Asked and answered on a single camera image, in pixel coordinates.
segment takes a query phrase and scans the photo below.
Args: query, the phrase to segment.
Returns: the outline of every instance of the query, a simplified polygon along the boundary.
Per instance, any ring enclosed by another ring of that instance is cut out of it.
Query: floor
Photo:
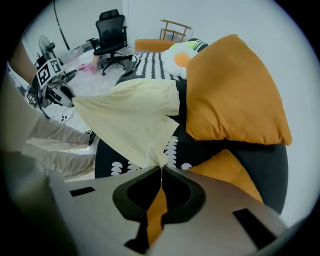
[[[130,54],[128,50],[122,50],[122,54]],[[93,59],[93,51],[87,51],[77,59],[64,65],[63,68],[66,72],[74,70],[77,66],[81,64],[87,64]],[[68,82],[68,85],[73,89],[76,96],[99,96],[106,94],[116,85],[119,77],[124,73],[123,67],[119,64],[113,64],[108,67],[105,71],[106,75],[102,76],[102,71],[98,70],[96,72],[80,70],[76,73],[75,77]],[[81,132],[85,132],[90,128],[78,115],[75,108],[68,108],[65,106],[60,106],[57,104],[51,104],[44,110],[47,115],[58,121],[62,121],[62,115],[67,116],[67,121],[65,124]],[[92,146],[86,149],[70,149],[67,150],[74,154],[95,154],[97,151],[99,138],[95,140]],[[71,179],[69,181],[82,181],[94,179],[94,171],[83,175],[81,177]]]

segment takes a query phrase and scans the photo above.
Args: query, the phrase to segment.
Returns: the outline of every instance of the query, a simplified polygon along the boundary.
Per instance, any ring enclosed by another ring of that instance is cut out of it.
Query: white wall
[[[74,49],[90,38],[98,38],[96,21],[102,12],[118,9],[122,14],[122,0],[56,0],[56,13],[64,37]],[[56,21],[53,2],[51,2],[29,25],[23,37],[23,45],[27,54],[35,62],[39,49],[39,37],[46,36],[55,43],[54,52],[57,56],[67,52],[67,47],[60,34]]]
[[[277,84],[293,138],[281,216],[287,225],[307,216],[320,190],[320,67],[298,26],[266,0],[125,0],[123,5],[131,45],[159,38],[160,20],[168,19],[192,27],[193,37],[208,43],[238,34],[261,58]]]

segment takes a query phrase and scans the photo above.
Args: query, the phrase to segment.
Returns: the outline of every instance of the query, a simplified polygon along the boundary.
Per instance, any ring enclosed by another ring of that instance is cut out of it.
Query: orange pillow
[[[189,171],[220,181],[228,182],[263,203],[262,198],[246,169],[227,149],[214,155],[209,160],[192,167]]]
[[[188,62],[186,74],[186,132],[196,141],[291,144],[277,87],[236,34],[199,52]]]

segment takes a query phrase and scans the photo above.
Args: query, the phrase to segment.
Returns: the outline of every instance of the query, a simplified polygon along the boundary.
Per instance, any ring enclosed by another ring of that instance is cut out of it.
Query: fan
[[[57,58],[54,53],[55,47],[56,47],[55,43],[50,42],[49,39],[44,35],[41,35],[39,37],[39,48],[41,50],[42,55],[45,57],[47,61]]]

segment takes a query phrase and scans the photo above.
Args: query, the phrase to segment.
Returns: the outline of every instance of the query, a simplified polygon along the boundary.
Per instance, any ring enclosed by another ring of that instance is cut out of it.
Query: shoe
[[[87,130],[85,133],[90,135],[90,139],[89,139],[89,147],[90,147],[94,143],[97,135],[93,130]]]

